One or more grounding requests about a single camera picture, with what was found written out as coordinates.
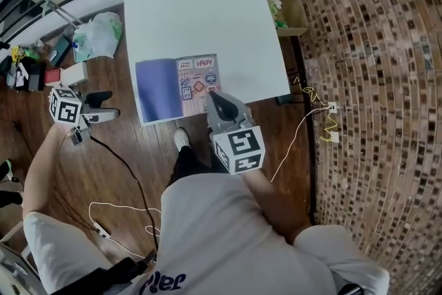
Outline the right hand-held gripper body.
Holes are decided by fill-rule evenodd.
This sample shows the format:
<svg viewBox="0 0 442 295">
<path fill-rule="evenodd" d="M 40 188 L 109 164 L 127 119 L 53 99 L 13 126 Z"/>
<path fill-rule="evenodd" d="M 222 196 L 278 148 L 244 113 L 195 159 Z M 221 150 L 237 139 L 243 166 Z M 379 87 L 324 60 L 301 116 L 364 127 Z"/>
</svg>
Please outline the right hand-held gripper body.
<svg viewBox="0 0 442 295">
<path fill-rule="evenodd" d="M 265 157 L 262 131 L 249 114 L 234 122 L 222 121 L 214 104 L 207 107 L 207 118 L 212 132 L 209 134 L 216 158 L 231 174 L 260 169 Z"/>
</svg>

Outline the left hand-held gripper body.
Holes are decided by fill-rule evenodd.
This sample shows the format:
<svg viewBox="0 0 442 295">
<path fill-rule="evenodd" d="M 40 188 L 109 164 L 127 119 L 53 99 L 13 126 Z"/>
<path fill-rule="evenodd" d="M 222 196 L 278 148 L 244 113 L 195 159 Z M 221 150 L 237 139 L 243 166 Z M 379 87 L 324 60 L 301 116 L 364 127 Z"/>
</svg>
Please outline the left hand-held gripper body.
<svg viewBox="0 0 442 295">
<path fill-rule="evenodd" d="M 70 88 L 53 87 L 49 94 L 49 112 L 54 122 L 71 129 L 70 138 L 78 146 L 90 137 L 90 125 L 99 122 L 100 110 L 91 108 Z"/>
</svg>

